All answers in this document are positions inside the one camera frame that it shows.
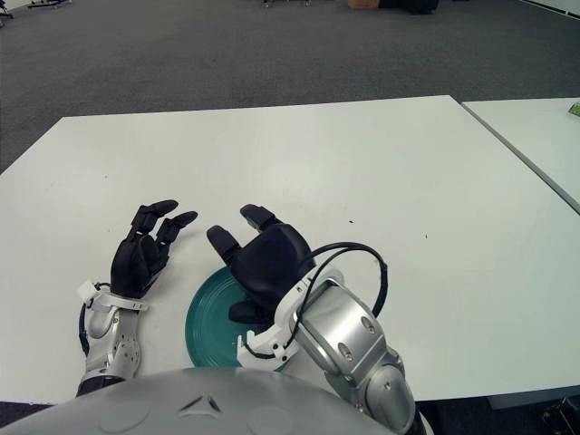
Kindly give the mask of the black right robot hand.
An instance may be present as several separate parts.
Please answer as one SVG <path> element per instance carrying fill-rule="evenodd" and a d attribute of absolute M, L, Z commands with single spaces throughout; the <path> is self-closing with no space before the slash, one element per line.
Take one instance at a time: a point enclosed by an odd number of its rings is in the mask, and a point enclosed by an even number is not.
<path fill-rule="evenodd" d="M 279 303 L 315 261 L 303 236 L 267 208 L 247 204 L 240 214 L 257 231 L 245 246 L 221 226 L 207 230 L 209 243 L 245 292 L 244 300 L 228 308 L 228 318 L 239 324 L 271 324 Z"/>

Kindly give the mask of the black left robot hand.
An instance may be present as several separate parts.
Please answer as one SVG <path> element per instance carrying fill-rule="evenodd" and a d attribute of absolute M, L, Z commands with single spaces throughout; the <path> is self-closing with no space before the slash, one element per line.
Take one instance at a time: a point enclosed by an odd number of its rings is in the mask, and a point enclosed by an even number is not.
<path fill-rule="evenodd" d="M 111 263 L 111 292 L 142 299 L 169 261 L 170 245 L 197 217 L 187 211 L 166 217 L 179 203 L 174 199 L 139 206 L 130 231 L 119 244 Z"/>

